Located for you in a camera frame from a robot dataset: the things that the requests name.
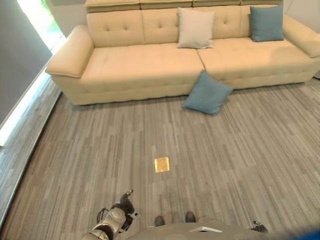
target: sofa armrest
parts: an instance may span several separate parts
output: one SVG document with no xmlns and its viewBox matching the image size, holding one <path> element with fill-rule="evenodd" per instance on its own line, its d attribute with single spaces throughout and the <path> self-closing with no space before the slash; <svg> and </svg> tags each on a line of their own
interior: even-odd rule
<svg viewBox="0 0 320 240">
<path fill-rule="evenodd" d="M 50 59 L 45 72 L 52 76 L 81 78 L 95 46 L 85 25 L 76 26 Z"/>
<path fill-rule="evenodd" d="M 287 15 L 284 16 L 283 33 L 291 43 L 302 49 L 311 58 L 320 56 L 319 33 Z"/>
</svg>

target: sofa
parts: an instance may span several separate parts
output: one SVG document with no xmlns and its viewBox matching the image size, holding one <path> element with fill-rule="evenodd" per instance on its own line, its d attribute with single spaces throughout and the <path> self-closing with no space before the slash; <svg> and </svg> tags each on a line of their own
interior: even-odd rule
<svg viewBox="0 0 320 240">
<path fill-rule="evenodd" d="M 87 25 L 49 61 L 46 72 L 74 105 L 188 95 L 202 70 L 235 89 L 306 82 L 320 70 L 320 34 L 287 15 L 285 40 L 250 38 L 249 4 L 279 0 L 137 1 L 87 0 Z M 214 12 L 214 48 L 177 48 L 185 6 Z"/>
</svg>

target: shoe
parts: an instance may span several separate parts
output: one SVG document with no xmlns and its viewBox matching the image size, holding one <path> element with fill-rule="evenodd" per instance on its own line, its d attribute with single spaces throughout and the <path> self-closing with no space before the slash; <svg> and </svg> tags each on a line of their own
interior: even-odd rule
<svg viewBox="0 0 320 240">
<path fill-rule="evenodd" d="M 196 217 L 192 211 L 188 211 L 185 215 L 185 222 L 186 223 L 196 223 Z"/>
<path fill-rule="evenodd" d="M 268 229 L 259 221 L 253 221 L 254 227 L 251 230 L 259 232 L 259 233 L 268 233 Z"/>
<path fill-rule="evenodd" d="M 163 225 L 166 225 L 163 216 L 157 216 L 157 217 L 154 219 L 154 226 L 155 226 L 155 227 L 160 227 L 160 226 L 163 226 Z"/>
</svg>

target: white pillow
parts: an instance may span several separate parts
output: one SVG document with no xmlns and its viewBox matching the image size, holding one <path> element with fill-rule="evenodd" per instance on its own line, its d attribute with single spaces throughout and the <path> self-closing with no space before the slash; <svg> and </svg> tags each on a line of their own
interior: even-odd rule
<svg viewBox="0 0 320 240">
<path fill-rule="evenodd" d="M 178 7 L 179 42 L 178 48 L 212 48 L 214 12 L 189 10 Z"/>
</svg>

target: person's feet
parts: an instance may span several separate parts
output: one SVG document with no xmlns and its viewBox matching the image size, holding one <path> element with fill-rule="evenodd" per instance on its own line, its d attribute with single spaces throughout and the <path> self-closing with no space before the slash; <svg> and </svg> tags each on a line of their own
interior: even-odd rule
<svg viewBox="0 0 320 240">
<path fill-rule="evenodd" d="M 160 227 L 160 226 L 162 226 L 162 225 L 166 225 L 163 216 L 157 216 L 157 217 L 154 219 L 154 226 L 155 226 L 155 227 Z"/>
<path fill-rule="evenodd" d="M 185 222 L 186 223 L 196 223 L 196 217 L 192 211 L 188 211 L 185 215 Z"/>
</svg>

